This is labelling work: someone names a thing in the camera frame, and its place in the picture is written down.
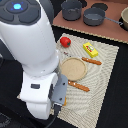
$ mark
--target cable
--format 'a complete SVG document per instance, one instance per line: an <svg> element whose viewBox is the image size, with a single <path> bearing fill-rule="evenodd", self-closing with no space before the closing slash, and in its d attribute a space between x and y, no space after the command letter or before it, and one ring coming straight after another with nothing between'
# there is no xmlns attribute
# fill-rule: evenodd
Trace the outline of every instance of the cable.
<svg viewBox="0 0 128 128"><path fill-rule="evenodd" d="M60 106L58 104L54 104L54 117L53 117L52 121L46 127L44 127L44 128L49 128L53 124L53 122L57 118L59 112L61 111L61 107L62 106Z"/></svg>

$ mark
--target cooking pot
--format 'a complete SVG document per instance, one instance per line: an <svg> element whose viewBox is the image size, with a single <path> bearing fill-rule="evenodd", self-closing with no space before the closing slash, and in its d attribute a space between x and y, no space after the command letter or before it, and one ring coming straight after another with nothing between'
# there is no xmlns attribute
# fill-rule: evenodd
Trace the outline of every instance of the cooking pot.
<svg viewBox="0 0 128 128"><path fill-rule="evenodd" d="M105 11L100 8L89 8L84 11L83 20L84 23L90 26L97 26L103 23L104 19L113 21L119 25L123 25L122 22L115 21L113 19L105 17Z"/></svg>
<svg viewBox="0 0 128 128"><path fill-rule="evenodd" d="M82 3L78 0L67 0L61 4L63 18L69 21L81 17Z"/></svg>
<svg viewBox="0 0 128 128"><path fill-rule="evenodd" d="M128 7L122 11L121 17L123 19L124 27L128 30Z"/></svg>

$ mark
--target toy food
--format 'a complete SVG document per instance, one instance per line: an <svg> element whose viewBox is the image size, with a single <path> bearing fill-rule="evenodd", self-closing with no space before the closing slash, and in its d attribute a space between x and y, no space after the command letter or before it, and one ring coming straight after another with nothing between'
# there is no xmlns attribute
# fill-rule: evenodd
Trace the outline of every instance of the toy food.
<svg viewBox="0 0 128 128"><path fill-rule="evenodd" d="M68 84L71 85L71 86L73 86L73 87L76 87L78 89L81 89L83 91L86 91L86 92L90 91L88 87L85 87L85 86L83 86L81 84L77 84L77 83L72 82L72 81L68 81Z"/></svg>
<svg viewBox="0 0 128 128"><path fill-rule="evenodd" d="M61 64L61 73L70 81L82 79L87 73L87 66L79 58L70 57Z"/></svg>
<svg viewBox="0 0 128 128"><path fill-rule="evenodd" d="M92 58L98 56L98 51L89 42L83 44L83 48Z"/></svg>
<svg viewBox="0 0 128 128"><path fill-rule="evenodd" d="M62 37L60 43L63 47L67 48L71 45L71 40L68 37Z"/></svg>

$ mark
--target butter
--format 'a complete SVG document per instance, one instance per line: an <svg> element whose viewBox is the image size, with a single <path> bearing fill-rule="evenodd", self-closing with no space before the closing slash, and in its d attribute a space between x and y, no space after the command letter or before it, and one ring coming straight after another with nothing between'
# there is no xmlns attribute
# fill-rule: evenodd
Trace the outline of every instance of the butter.
<svg viewBox="0 0 128 128"><path fill-rule="evenodd" d="M89 42L83 44L83 48L91 58L98 56L98 51Z"/></svg>

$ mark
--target utensil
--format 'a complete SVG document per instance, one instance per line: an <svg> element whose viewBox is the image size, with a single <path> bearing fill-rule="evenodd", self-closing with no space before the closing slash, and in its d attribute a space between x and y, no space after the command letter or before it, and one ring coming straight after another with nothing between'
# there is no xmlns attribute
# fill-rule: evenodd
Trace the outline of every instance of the utensil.
<svg viewBox="0 0 128 128"><path fill-rule="evenodd" d="M84 11L83 21L90 26L97 26L103 23L104 19L113 21L119 25L123 25L122 22L105 17L105 11L100 8L88 8Z"/></svg>
<svg viewBox="0 0 128 128"><path fill-rule="evenodd" d="M123 19L124 27L128 30L128 7L121 12L121 17Z"/></svg>
<svg viewBox="0 0 128 128"><path fill-rule="evenodd" d="M101 65L102 63L100 61L97 61L97 60L92 60L92 59L88 59L88 58L85 58L85 57L80 57L80 56L77 56L77 55L71 55L69 53L66 53L66 52L63 52L65 55L67 56L70 56L70 57L77 57L77 58L80 58L82 59L83 61L86 61L86 62L89 62L89 63L93 63L93 64L97 64L97 65Z"/></svg>
<svg viewBox="0 0 128 128"><path fill-rule="evenodd" d="M69 21L81 17L82 3L78 0L67 0L61 4L63 18Z"/></svg>
<svg viewBox="0 0 128 128"><path fill-rule="evenodd" d="M78 88L78 89L81 89L81 90L83 90L83 91L86 91L86 92L90 91L88 87L85 87L85 86L83 86L83 85L81 85L81 84L77 84L77 83L72 82L72 81L70 81L70 80L68 81L68 84L71 85L71 86L73 86L73 87L76 87L76 88Z"/></svg>

